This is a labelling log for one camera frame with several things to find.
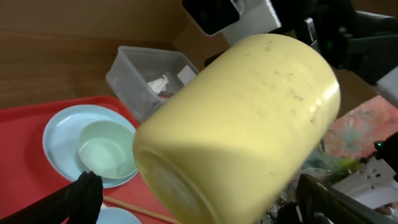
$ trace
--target wooden chopstick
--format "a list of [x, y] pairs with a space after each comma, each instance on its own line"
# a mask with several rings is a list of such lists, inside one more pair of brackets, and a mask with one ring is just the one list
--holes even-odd
[[122, 201], [120, 201], [118, 199], [115, 199], [115, 198], [112, 198], [110, 196], [104, 195], [104, 201], [105, 202], [110, 202], [110, 203], [118, 205], [120, 207], [124, 207], [124, 208], [130, 209], [130, 210], [133, 210], [133, 211], [138, 212], [138, 213], [142, 213], [144, 215], [148, 215], [150, 217], [157, 218], [157, 219], [165, 221], [165, 222], [174, 223], [174, 224], [181, 224], [179, 221], [177, 221], [177, 220], [175, 220], [173, 218], [166, 217], [164, 215], [161, 215], [161, 214], [146, 210], [144, 208], [140, 208], [140, 207], [135, 206], [135, 205], [131, 205], [130, 203], [127, 203], [127, 202], [122, 202]]

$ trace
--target white paper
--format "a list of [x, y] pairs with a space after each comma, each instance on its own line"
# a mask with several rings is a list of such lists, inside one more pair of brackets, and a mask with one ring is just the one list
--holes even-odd
[[177, 77], [181, 80], [181, 82], [186, 86], [190, 83], [197, 75], [192, 69], [186, 65], [180, 73], [178, 73]]

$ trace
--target brown wall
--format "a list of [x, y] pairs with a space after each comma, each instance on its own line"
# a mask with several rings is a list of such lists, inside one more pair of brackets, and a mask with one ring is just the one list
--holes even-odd
[[3, 0], [0, 29], [171, 42], [187, 25], [180, 0]]

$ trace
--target clear plastic container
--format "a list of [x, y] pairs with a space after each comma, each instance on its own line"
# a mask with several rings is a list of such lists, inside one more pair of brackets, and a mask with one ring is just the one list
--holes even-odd
[[[199, 73], [180, 52], [120, 46], [106, 81], [141, 123], [168, 100], [161, 96], [172, 97], [184, 87], [177, 77], [184, 68], [196, 75]], [[147, 83], [162, 75], [166, 75], [169, 83], [158, 96]]]

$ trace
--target tray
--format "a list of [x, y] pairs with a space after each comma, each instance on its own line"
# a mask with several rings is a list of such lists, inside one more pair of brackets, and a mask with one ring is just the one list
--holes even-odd
[[[55, 171], [45, 157], [42, 147], [44, 127], [50, 118], [69, 106], [92, 104], [111, 109], [124, 116], [138, 128], [129, 110], [110, 96], [95, 96], [41, 105], [0, 110], [0, 218], [4, 218], [70, 182]], [[163, 205], [137, 174], [126, 184], [104, 190], [105, 195], [167, 215]], [[164, 223], [134, 213], [141, 223]]]

